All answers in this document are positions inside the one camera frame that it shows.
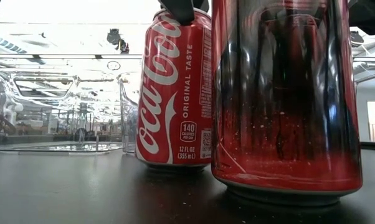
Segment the transparent bin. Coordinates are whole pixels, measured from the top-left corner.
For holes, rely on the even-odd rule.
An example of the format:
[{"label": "transparent bin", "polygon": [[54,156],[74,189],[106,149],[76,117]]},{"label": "transparent bin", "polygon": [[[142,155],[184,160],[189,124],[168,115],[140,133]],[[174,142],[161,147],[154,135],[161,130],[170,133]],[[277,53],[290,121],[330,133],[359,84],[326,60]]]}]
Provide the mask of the transparent bin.
[{"label": "transparent bin", "polygon": [[125,72],[120,74],[118,80],[121,91],[121,121],[125,130],[123,150],[135,153],[141,73]]},{"label": "transparent bin", "polygon": [[[40,58],[44,68],[20,66],[20,60],[12,58],[13,67],[0,68],[0,151],[135,150],[127,129],[136,124],[130,114],[137,114],[137,101],[131,100],[131,82],[120,79],[140,72],[122,72],[117,63],[108,71],[94,70],[116,62],[110,58],[92,59],[94,63],[85,58]],[[121,103],[125,96],[127,103]]]}]

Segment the dark table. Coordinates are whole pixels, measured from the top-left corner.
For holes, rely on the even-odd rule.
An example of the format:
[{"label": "dark table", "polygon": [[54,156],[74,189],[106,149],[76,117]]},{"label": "dark table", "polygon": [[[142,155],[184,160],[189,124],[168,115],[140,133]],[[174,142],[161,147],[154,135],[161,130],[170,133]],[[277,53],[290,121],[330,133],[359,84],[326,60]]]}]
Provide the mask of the dark table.
[{"label": "dark table", "polygon": [[148,172],[133,156],[0,153],[0,224],[375,224],[375,151],[364,186],[332,207],[278,207],[225,192],[209,167],[195,177]]}]

